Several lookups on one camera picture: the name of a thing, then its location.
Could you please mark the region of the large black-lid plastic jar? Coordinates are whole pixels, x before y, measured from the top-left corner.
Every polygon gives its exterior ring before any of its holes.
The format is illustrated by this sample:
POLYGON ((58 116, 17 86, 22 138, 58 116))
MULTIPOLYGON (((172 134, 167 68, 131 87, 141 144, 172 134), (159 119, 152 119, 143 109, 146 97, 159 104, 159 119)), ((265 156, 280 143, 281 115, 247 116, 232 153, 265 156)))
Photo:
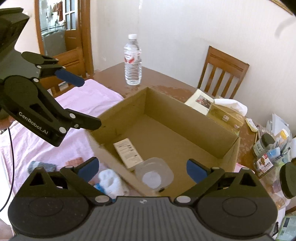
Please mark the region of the large black-lid plastic jar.
POLYGON ((276 208, 285 208, 295 197, 295 164, 288 162, 273 169, 264 177, 263 184, 276 208))

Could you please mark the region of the wooden chair by wall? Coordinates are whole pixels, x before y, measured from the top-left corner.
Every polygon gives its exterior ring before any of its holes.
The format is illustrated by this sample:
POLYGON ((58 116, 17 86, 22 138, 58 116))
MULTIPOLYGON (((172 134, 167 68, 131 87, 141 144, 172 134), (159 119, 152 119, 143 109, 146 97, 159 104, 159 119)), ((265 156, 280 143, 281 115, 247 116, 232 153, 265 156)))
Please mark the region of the wooden chair by wall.
POLYGON ((234 80, 234 78, 237 78, 237 83, 234 86, 234 89, 232 90, 229 98, 234 99, 241 83, 243 82, 243 79, 249 69, 249 64, 227 54, 224 53, 212 46, 208 47, 206 59, 204 62, 204 66, 202 69, 202 73, 197 85, 198 89, 201 89, 202 84, 204 82, 204 76, 206 74, 206 70, 208 65, 212 65, 212 70, 210 72, 210 75, 206 81, 206 85, 204 88, 204 92, 206 94, 210 94, 212 97, 216 96, 218 94, 219 89, 221 88, 221 84, 223 81, 223 78, 225 77, 225 74, 229 74, 229 78, 222 90, 221 97, 226 97, 228 90, 230 89, 230 86, 234 80), (220 69, 221 74, 215 84, 215 87, 212 91, 212 93, 209 92, 210 87, 213 83, 214 76, 216 73, 216 70, 220 69))

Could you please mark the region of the grey blue knitted sock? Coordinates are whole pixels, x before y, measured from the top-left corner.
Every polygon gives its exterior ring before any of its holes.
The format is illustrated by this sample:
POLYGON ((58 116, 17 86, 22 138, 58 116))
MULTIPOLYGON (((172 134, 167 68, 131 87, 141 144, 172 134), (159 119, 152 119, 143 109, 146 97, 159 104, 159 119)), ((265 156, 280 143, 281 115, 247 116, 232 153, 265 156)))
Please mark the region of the grey blue knitted sock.
POLYGON ((55 172, 57 165, 52 163, 44 163, 39 161, 31 161, 27 167, 28 173, 32 173, 36 168, 44 168, 46 172, 55 172))

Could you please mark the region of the small dark-lid jar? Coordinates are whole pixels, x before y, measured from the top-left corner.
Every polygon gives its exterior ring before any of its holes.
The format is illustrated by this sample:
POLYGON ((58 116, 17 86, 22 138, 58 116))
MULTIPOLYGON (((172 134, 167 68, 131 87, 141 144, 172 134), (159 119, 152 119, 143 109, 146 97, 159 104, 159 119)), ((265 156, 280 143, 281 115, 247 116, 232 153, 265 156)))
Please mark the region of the small dark-lid jar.
POLYGON ((269 133, 264 133, 254 144, 252 148, 252 153, 255 157, 261 157, 266 153, 270 145, 275 142, 272 135, 269 133))

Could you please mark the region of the red white knitted sock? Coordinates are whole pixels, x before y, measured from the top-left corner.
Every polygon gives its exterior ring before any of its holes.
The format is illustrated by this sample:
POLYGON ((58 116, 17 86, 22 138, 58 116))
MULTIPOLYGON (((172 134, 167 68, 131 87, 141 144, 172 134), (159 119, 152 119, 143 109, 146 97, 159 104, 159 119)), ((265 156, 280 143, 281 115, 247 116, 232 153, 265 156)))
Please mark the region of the red white knitted sock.
POLYGON ((76 159, 73 159, 73 160, 70 160, 70 161, 67 161, 66 162, 66 166, 73 166, 73 167, 77 167, 79 166, 80 164, 82 164, 84 161, 81 157, 79 158, 76 158, 76 159))

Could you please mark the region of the clear plastic water bottle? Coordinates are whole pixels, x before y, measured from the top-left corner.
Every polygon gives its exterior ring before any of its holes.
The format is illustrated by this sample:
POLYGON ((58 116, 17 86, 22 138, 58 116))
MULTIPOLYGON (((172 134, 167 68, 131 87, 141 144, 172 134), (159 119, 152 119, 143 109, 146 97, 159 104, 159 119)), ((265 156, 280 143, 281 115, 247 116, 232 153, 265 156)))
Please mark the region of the clear plastic water bottle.
POLYGON ((137 39, 137 34, 129 34, 124 47, 125 80, 130 86, 140 85, 142 80, 142 51, 137 39))

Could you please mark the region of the white photo booklet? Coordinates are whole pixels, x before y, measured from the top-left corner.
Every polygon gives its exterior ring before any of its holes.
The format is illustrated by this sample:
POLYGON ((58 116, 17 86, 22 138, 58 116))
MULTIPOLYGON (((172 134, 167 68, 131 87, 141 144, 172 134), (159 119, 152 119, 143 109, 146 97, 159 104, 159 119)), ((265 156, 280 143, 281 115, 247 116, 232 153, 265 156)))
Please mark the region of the white photo booklet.
POLYGON ((202 90, 197 89, 185 104, 203 115, 207 115, 213 101, 214 99, 212 97, 204 93, 202 90))

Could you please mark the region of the wooden glass door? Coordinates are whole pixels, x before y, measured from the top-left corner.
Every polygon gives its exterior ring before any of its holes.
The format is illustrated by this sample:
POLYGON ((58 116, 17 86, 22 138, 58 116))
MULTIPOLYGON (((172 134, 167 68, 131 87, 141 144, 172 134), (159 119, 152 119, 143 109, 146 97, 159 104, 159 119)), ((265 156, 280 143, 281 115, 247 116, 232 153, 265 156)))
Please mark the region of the wooden glass door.
POLYGON ((34 1, 41 54, 81 77, 93 74, 90 1, 34 1))

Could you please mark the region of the brown cardboard box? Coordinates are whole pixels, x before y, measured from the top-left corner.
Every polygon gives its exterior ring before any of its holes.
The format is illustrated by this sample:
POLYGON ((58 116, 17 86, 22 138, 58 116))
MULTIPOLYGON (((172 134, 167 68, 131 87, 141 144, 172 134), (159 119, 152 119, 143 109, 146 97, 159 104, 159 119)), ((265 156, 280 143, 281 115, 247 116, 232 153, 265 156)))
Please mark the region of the brown cardboard box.
POLYGON ((212 119, 151 88, 125 98, 100 115, 102 125, 90 133, 100 161, 118 173, 142 196, 157 196, 123 164, 114 143, 128 138, 140 156, 163 159, 174 174, 163 196, 176 197, 194 186, 186 163, 194 159, 206 167, 232 172, 240 139, 212 119))

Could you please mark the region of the tissue box with tissue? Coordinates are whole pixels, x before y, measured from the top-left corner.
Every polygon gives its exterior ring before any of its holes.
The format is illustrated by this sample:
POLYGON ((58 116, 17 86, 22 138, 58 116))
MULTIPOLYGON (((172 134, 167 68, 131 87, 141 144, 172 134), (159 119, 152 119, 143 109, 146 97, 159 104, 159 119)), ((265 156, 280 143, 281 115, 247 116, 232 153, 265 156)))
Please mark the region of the tissue box with tissue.
POLYGON ((248 108, 234 99, 215 98, 210 105, 207 116, 219 125, 239 134, 243 127, 248 108))

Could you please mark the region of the small white paper box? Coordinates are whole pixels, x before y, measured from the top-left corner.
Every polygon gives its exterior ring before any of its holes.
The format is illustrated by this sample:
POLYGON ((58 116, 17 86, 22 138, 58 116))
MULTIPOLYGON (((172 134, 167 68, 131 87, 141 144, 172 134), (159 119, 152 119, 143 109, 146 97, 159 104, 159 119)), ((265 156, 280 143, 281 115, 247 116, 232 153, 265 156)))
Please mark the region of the small white paper box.
POLYGON ((143 162, 142 157, 128 138, 116 142, 113 145, 129 171, 133 171, 135 166, 143 162))

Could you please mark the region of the pink tablecloth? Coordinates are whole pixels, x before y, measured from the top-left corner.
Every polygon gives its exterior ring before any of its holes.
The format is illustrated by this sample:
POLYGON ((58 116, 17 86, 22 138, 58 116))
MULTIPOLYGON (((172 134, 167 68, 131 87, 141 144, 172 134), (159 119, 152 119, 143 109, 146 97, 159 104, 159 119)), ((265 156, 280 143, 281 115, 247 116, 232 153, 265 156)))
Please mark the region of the pink tablecloth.
MULTIPOLYGON (((74 87, 57 97, 63 108, 69 108, 91 116, 99 116, 122 101, 123 97, 97 83, 87 80, 82 87, 74 87)), ((58 134, 64 139, 54 147, 18 122, 1 134, 1 199, 9 193, 16 194, 28 177, 27 167, 31 161, 52 163, 60 168, 67 161, 81 157, 83 160, 94 155, 87 133, 83 129, 58 126, 58 134)))

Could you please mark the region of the clear plastic lidded container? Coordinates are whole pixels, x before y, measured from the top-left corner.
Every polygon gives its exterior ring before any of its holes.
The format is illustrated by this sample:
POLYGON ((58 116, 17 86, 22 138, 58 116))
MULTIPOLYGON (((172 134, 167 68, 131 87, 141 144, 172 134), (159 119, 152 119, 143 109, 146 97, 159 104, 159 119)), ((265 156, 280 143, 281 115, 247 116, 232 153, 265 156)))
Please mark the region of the clear plastic lidded container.
POLYGON ((135 166, 134 173, 138 180, 155 192, 163 191, 174 180, 173 171, 161 158, 149 158, 135 166))

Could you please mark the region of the white blue knitted sock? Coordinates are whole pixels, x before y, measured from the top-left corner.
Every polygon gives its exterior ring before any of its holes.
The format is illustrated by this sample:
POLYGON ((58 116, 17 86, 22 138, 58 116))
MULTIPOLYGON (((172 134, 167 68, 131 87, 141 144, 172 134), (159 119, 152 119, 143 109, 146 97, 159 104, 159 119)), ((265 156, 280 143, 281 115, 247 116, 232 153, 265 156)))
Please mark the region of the white blue knitted sock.
POLYGON ((115 200, 118 196, 129 196, 128 187, 112 169, 101 171, 98 178, 99 183, 95 184, 94 187, 111 199, 115 200))

